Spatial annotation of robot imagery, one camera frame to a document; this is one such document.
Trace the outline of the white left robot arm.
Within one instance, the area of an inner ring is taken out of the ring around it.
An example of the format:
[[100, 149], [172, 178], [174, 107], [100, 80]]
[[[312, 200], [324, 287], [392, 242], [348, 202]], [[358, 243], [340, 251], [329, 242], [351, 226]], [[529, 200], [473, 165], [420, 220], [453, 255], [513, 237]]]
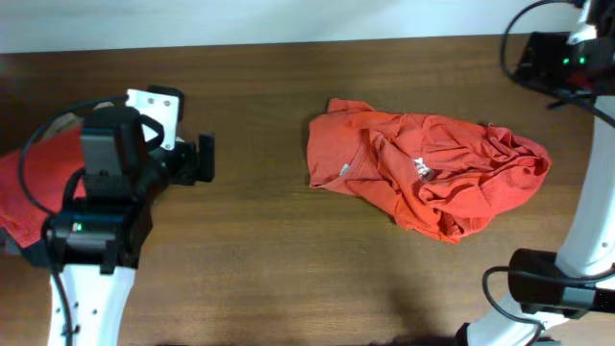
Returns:
[[61, 210], [42, 229], [49, 256], [51, 345], [114, 345], [153, 229], [152, 206], [170, 185], [209, 183], [215, 138], [161, 144], [160, 121], [131, 107], [87, 115], [80, 132], [85, 164], [68, 179]]

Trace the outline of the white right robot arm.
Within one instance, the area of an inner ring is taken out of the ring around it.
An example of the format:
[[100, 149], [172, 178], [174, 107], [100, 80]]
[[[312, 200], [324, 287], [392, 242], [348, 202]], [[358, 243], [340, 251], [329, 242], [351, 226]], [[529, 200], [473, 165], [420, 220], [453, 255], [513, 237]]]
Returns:
[[588, 312], [614, 311], [614, 4], [576, 1], [568, 33], [530, 35], [514, 84], [575, 106], [594, 118], [592, 147], [570, 230], [555, 252], [520, 248], [508, 265], [487, 269], [481, 287], [492, 309], [462, 325], [455, 345], [549, 345], [545, 332]]

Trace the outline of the orange t-shirt with white print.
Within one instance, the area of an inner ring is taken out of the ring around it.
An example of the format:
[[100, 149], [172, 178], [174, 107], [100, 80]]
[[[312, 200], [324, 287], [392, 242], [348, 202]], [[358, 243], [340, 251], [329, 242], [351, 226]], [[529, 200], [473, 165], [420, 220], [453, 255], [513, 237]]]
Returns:
[[506, 127], [332, 99], [308, 124], [309, 184], [364, 199], [395, 223], [458, 243], [525, 204], [553, 164]]

